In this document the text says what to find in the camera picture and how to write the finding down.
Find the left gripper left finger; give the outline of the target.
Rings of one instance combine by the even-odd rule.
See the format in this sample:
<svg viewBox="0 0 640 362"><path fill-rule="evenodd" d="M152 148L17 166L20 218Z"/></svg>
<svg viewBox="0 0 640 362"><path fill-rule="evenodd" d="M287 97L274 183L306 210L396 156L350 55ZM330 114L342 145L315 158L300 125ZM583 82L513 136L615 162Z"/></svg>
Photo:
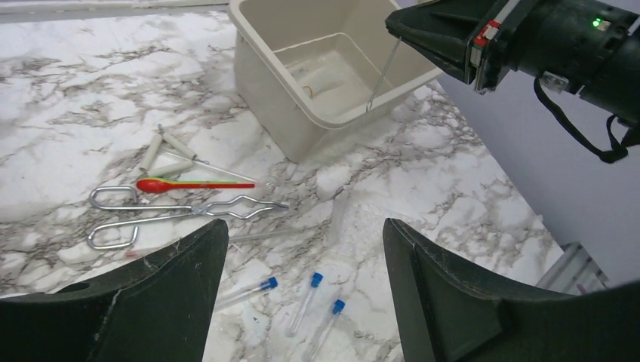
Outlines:
<svg viewBox="0 0 640 362"><path fill-rule="evenodd" d="M200 361L229 230L179 241L56 293L1 300L3 361Z"/></svg>

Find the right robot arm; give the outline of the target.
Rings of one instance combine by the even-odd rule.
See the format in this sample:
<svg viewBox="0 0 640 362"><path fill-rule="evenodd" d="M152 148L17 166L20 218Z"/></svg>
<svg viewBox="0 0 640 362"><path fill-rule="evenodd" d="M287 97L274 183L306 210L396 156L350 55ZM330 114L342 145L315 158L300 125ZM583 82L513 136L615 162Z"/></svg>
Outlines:
<svg viewBox="0 0 640 362"><path fill-rule="evenodd" d="M433 1L387 31L479 94L510 71L639 124L639 15L600 1Z"/></svg>

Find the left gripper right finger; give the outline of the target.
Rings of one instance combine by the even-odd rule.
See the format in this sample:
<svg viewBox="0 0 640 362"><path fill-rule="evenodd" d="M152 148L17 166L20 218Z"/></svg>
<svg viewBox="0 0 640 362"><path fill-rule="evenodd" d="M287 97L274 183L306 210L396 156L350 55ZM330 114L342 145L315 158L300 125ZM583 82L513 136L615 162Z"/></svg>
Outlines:
<svg viewBox="0 0 640 362"><path fill-rule="evenodd" d="M506 278L399 219L383 246L406 361L637 361L639 285L582 296Z"/></svg>

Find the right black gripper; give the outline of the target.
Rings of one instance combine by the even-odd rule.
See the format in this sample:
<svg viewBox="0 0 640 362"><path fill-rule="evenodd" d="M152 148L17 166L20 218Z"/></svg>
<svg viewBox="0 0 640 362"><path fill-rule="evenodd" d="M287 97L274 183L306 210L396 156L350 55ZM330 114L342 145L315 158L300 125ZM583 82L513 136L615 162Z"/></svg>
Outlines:
<svg viewBox="0 0 640 362"><path fill-rule="evenodd" d="M476 92L508 71L578 94L639 80L639 15L601 1L432 1L393 11L390 35Z"/></svg>

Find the metal crucible tongs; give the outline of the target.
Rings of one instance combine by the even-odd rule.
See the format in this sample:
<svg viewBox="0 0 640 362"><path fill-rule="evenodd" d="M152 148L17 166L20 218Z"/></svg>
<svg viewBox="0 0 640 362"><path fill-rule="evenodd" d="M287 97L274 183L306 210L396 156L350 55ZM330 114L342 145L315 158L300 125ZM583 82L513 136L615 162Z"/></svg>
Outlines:
<svg viewBox="0 0 640 362"><path fill-rule="evenodd" d="M106 205L102 204L98 200L98 196L105 192L127 192L131 195L130 204L121 205ZM125 221L110 222L107 224L99 225L93 228L86 238L88 246L93 250L117 250L130 247L135 244L140 225L161 222L172 219L184 219L193 217L211 217L220 218L223 216L230 216L235 219L248 220L262 213L269 211L284 211L288 210L289 206L277 201L260 200L249 195L239 195L228 201L212 201L206 204L171 204L171 205L151 205L140 204L138 202L138 194L132 186L100 186L91 191L89 195L89 202L91 206L102 211L117 211L117 212L159 212L159 216L147 217L142 219L130 219ZM246 213L240 214L231 210L231 207L248 202L257 206L257 209ZM131 226L133 228L131 236L126 241L117 244L97 244L95 238L98 233L118 227Z"/></svg>

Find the white clay pipe triangle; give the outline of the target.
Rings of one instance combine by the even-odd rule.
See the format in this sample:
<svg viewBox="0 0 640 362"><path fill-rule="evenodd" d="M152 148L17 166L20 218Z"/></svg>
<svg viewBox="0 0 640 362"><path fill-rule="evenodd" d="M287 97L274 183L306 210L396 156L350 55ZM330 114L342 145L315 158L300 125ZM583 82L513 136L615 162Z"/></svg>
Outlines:
<svg viewBox="0 0 640 362"><path fill-rule="evenodd" d="M155 163L158 156L172 158L175 162L173 164L156 167ZM185 172L194 167L230 176L233 179L239 179L244 182L258 183L254 178L214 166L209 161L200 159L196 151L188 147L175 136L167 133L162 125L158 124L157 130L155 131L149 146L138 164L138 170L141 172L141 175L151 177L169 176Z"/></svg>

